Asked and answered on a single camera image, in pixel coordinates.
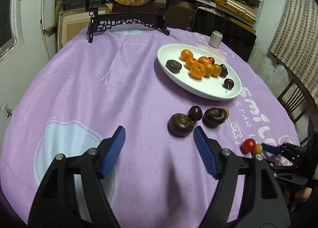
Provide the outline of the person's right hand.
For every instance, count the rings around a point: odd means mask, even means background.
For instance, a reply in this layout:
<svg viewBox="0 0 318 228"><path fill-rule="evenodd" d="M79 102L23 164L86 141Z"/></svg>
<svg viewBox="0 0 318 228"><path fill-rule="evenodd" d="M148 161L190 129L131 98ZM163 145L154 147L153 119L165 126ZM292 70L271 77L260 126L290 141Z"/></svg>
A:
<svg viewBox="0 0 318 228"><path fill-rule="evenodd" d="M304 188L296 193L288 190L283 191L283 197L290 213L299 212L311 196L312 189Z"/></svg>

